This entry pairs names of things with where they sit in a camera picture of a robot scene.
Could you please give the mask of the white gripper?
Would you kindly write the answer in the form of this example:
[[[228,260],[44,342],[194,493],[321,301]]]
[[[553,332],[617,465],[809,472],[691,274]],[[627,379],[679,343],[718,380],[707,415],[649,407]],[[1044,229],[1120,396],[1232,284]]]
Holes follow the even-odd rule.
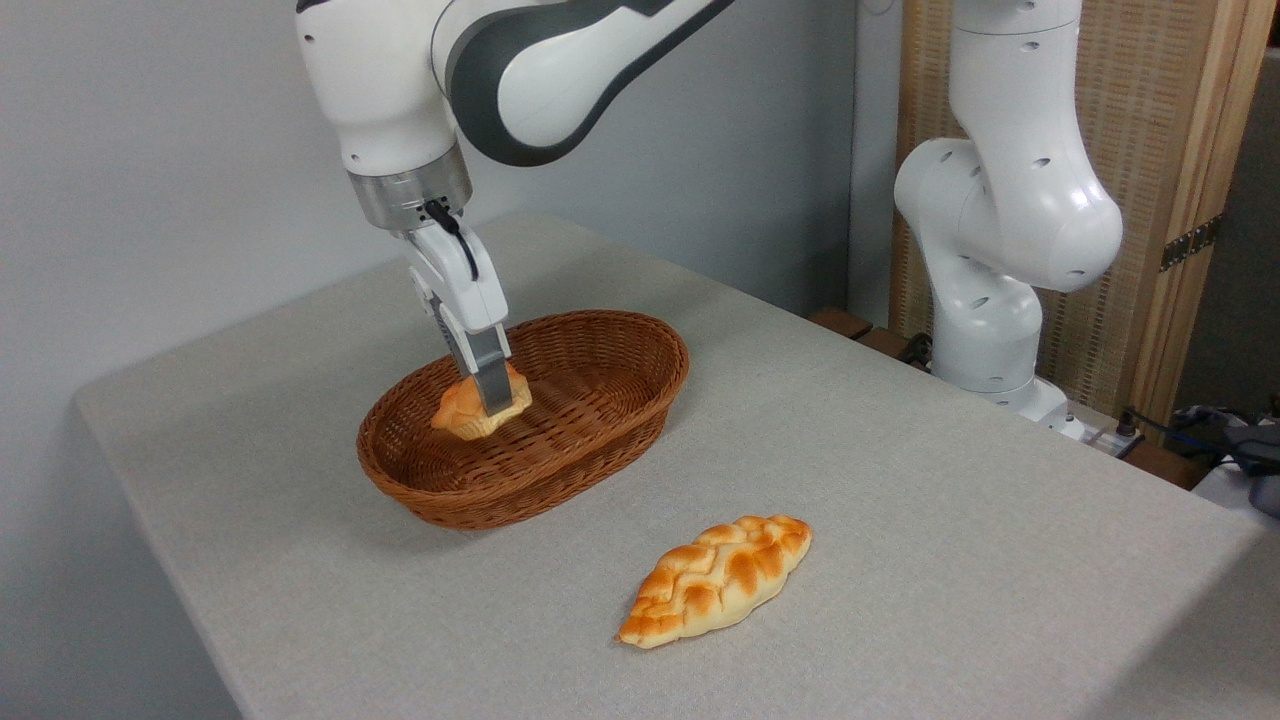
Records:
[[[415,278],[436,301],[436,323],[460,374],[474,379],[488,416],[515,402],[506,361],[506,292],[479,236],[461,224],[457,234],[430,224],[404,234]]]

